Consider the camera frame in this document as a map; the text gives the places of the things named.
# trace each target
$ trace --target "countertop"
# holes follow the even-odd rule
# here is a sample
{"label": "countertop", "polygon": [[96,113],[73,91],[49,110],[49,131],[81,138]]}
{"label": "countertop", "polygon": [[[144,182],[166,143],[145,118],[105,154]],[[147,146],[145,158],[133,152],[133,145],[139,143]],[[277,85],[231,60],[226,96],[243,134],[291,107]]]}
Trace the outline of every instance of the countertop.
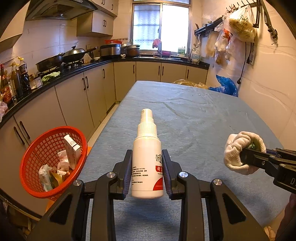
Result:
{"label": "countertop", "polygon": [[20,101],[18,101],[14,106],[12,106],[2,117],[2,121],[0,122],[0,128],[8,121],[19,109],[21,109],[24,105],[26,105],[28,102],[36,98],[41,93],[45,92],[46,90],[50,89],[51,87],[63,82],[66,79],[69,79],[73,77],[74,75],[77,75],[79,73],[82,73],[84,71],[87,71],[89,69],[95,68],[97,66],[101,66],[107,63],[112,62],[122,62],[122,61],[145,61],[145,62],[162,62],[162,63],[171,63],[171,64],[181,64],[186,66],[192,66],[196,68],[201,69],[209,69],[209,64],[200,62],[199,64],[193,64],[193,63],[187,63],[184,61],[176,61],[176,60],[169,60],[169,59],[161,59],[161,58],[144,58],[144,57],[136,57],[136,58],[117,58],[112,60],[98,60],[93,63],[84,64],[81,67],[77,67],[75,69],[64,69],[61,71],[61,74],[51,80],[49,80],[47,83],[40,86],[38,89],[33,90],[30,94],[23,97]]}
{"label": "countertop", "polygon": [[[237,97],[183,85],[137,81],[93,145],[79,179],[96,180],[123,161],[127,149],[133,148],[144,108],[153,111],[162,149],[183,171],[204,181],[221,179],[262,226],[284,209],[290,193],[273,185],[273,178],[263,170],[244,176],[223,163],[224,146],[232,133],[254,132],[267,148],[281,148],[269,127]],[[117,240],[178,240],[180,211],[180,200],[171,201],[166,194],[159,199],[135,199],[130,187],[124,201],[114,201]]]}

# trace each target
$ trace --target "window frame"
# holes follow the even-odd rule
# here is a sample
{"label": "window frame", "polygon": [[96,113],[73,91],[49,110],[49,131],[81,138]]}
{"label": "window frame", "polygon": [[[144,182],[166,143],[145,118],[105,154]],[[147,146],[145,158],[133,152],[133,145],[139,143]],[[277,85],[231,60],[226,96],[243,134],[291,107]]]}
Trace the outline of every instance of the window frame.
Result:
{"label": "window frame", "polygon": [[[132,2],[132,11],[131,11],[131,32],[130,32],[130,39],[133,42],[133,18],[134,18],[134,6],[135,5],[160,5],[160,17],[159,17],[159,33],[158,37],[160,39],[161,35],[161,27],[162,27],[162,12],[163,12],[163,5],[173,5],[179,7],[187,7],[189,9],[189,19],[188,19],[188,40],[187,40],[187,48],[186,54],[188,53],[188,49],[191,46],[191,37],[192,37],[192,11],[191,11],[191,1],[189,0],[189,4],[186,3],[179,3],[179,2],[172,2],[172,1],[160,1],[160,0],[140,0]],[[157,50],[140,50],[141,54],[157,54]]]}

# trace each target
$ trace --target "blue plastic bag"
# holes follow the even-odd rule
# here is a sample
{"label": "blue plastic bag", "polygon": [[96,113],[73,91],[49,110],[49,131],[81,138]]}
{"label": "blue plastic bag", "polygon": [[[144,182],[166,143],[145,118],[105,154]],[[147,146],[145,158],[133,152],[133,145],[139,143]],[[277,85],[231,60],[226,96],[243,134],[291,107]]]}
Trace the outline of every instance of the blue plastic bag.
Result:
{"label": "blue plastic bag", "polygon": [[209,87],[209,90],[220,92],[227,95],[232,95],[235,97],[239,96],[239,93],[237,91],[236,85],[233,83],[233,81],[230,78],[222,77],[219,75],[216,75],[217,80],[221,84],[220,87]]}

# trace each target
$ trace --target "bottle label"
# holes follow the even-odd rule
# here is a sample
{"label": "bottle label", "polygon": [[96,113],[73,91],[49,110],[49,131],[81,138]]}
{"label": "bottle label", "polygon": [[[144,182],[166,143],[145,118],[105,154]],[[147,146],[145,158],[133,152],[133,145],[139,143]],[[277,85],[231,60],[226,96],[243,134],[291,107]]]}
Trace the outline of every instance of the bottle label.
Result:
{"label": "bottle label", "polygon": [[12,100],[9,86],[6,86],[4,89],[2,89],[2,94],[4,95],[3,101],[8,104]]}
{"label": "bottle label", "polygon": [[163,190],[163,164],[161,148],[138,147],[133,151],[132,190]]}
{"label": "bottle label", "polygon": [[20,67],[19,67],[19,70],[20,70],[20,74],[25,74],[28,72],[28,69],[27,69],[27,64],[22,64]]}

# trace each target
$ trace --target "utensil rack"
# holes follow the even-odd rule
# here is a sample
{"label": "utensil rack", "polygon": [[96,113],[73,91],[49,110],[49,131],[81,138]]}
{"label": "utensil rack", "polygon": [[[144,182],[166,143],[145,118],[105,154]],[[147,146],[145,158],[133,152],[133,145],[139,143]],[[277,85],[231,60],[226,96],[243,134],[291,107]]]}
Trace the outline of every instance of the utensil rack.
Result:
{"label": "utensil rack", "polygon": [[[235,4],[232,4],[231,6],[229,6],[230,10],[228,10],[228,8],[226,7],[228,13],[232,13],[232,12],[238,10],[239,7],[245,7],[247,5],[250,5],[250,7],[256,7],[257,8],[256,23],[253,24],[253,27],[254,28],[259,28],[260,12],[261,12],[261,6],[262,6],[263,12],[264,12],[264,21],[265,21],[265,24],[268,27],[268,32],[270,32],[271,37],[274,40],[274,43],[277,44],[278,33],[277,33],[277,30],[272,27],[270,17],[269,17],[269,14],[267,12],[267,8],[266,8],[266,6],[264,4],[264,1],[263,0],[256,0],[256,2],[255,2],[254,0],[252,0],[253,2],[251,2],[251,3],[248,0],[244,0],[244,1],[247,1],[247,4],[245,4],[243,2],[243,0],[241,0],[241,2],[243,4],[242,6],[240,6],[239,3],[237,2],[237,6],[235,6]],[[223,17],[220,17],[220,18],[216,19],[214,22],[206,25],[205,27],[202,27],[202,28],[200,28],[198,30],[195,30],[194,35],[196,37],[198,37],[198,36],[207,37],[211,31],[214,31],[216,26],[218,26],[220,23],[222,23],[222,21],[223,21],[222,19],[223,19]]]}

